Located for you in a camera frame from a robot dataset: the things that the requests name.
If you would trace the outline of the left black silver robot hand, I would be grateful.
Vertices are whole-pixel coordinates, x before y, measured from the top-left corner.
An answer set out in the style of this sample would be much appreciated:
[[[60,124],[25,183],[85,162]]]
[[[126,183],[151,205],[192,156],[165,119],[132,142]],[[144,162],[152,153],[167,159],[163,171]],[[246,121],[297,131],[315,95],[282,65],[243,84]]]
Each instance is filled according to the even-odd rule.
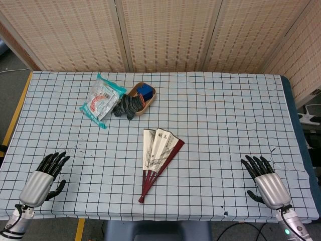
[[[65,187],[66,180],[63,179],[54,191],[51,190],[51,187],[69,159],[66,152],[47,155],[27,179],[19,195],[21,203],[36,208],[59,195]]]

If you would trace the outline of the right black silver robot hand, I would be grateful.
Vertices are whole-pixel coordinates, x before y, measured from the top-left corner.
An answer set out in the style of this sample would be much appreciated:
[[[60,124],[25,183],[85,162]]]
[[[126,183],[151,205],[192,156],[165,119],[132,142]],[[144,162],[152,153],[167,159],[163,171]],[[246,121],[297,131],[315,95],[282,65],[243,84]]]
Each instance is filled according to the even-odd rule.
[[[241,163],[247,169],[260,194],[257,196],[251,190],[248,190],[247,194],[251,199],[265,204],[272,210],[290,206],[291,197],[285,185],[263,156],[257,158],[246,155]]]

